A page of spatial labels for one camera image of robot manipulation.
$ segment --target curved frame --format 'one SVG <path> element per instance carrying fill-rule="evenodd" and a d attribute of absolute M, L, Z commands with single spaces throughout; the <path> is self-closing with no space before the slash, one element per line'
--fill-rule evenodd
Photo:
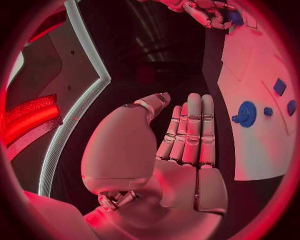
<path fill-rule="evenodd" d="M 22 26 L 21 24 L 13 25 L 12 27 L 15 27 L 16 29 L 12 32 L 12 35 L 6 39 L 5 44 L 2 46 L 5 50 L 1 52 L 2 64 L 0 64 L 0 76 L 3 76 L 3 78 L 0 80 L 0 138 L 2 140 L 0 169 L 2 173 L 1 176 L 6 178 L 5 185 L 0 184 L 0 191 L 5 196 L 5 200 L 9 202 L 14 214 L 18 216 L 18 214 L 22 213 L 22 222 L 28 226 L 33 233 L 39 237 L 43 236 L 43 239 L 51 239 L 53 237 L 60 239 L 61 236 L 59 236 L 58 233 L 55 232 L 54 229 L 46 224 L 43 220 L 38 219 L 37 217 L 32 217 L 32 213 L 29 212 L 29 209 L 26 207 L 25 203 L 27 200 L 4 154 L 5 151 L 2 137 L 3 119 L 5 112 L 6 85 L 15 59 L 17 58 L 24 44 L 38 28 L 39 24 L 46 18 L 46 16 L 54 12 L 62 4 L 62 2 L 62 0 L 40 1 L 38 3 L 38 11 L 35 11 L 35 14 L 26 16 L 26 21 L 23 22 Z M 257 0 L 251 2 L 250 0 L 236 0 L 236 2 L 245 8 L 250 14 L 259 19 L 260 24 L 266 29 L 268 34 L 274 40 L 278 49 L 281 51 L 291 75 L 296 101 L 299 103 L 300 88 L 298 79 L 300 78 L 300 69 L 297 69 L 297 66 L 300 65 L 300 61 L 295 43 L 288 37 L 284 28 L 274 17 L 271 11 L 268 10 L 263 4 Z M 297 128 L 296 146 L 299 145 L 300 129 Z M 233 236 L 232 239 L 252 240 L 258 239 L 266 234 L 287 208 L 297 189 L 299 180 L 300 149 L 296 147 L 290 167 L 274 196 L 271 198 L 266 207 L 259 213 L 259 215 L 245 228 Z"/>

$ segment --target humanoid robot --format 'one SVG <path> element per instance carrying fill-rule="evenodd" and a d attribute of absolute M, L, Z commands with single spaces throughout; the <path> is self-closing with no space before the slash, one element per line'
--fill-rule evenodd
<path fill-rule="evenodd" d="M 81 175 L 98 196 L 85 220 L 100 239 L 208 239 L 226 213 L 213 99 L 191 93 L 175 106 L 157 150 L 149 124 L 170 100 L 164 92 L 121 106 L 92 134 Z"/>
<path fill-rule="evenodd" d="M 222 1 L 212 0 L 154 0 L 161 2 L 167 7 L 178 13 L 187 12 L 197 22 L 208 29 L 229 29 L 233 26 L 233 19 L 224 22 L 224 16 L 220 10 L 228 10 L 233 16 L 238 16 L 235 6 Z"/>

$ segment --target led light strip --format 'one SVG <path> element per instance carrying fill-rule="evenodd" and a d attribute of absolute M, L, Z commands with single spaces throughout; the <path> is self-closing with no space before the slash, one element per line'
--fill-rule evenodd
<path fill-rule="evenodd" d="M 65 8 L 77 38 L 100 78 L 94 82 L 73 105 L 63 119 L 63 125 L 57 129 L 49 145 L 42 164 L 38 183 L 38 194 L 47 197 L 50 197 L 55 170 L 71 133 L 90 105 L 111 82 L 111 76 L 105 68 L 98 51 L 90 38 L 76 1 L 69 0 L 65 2 Z"/>

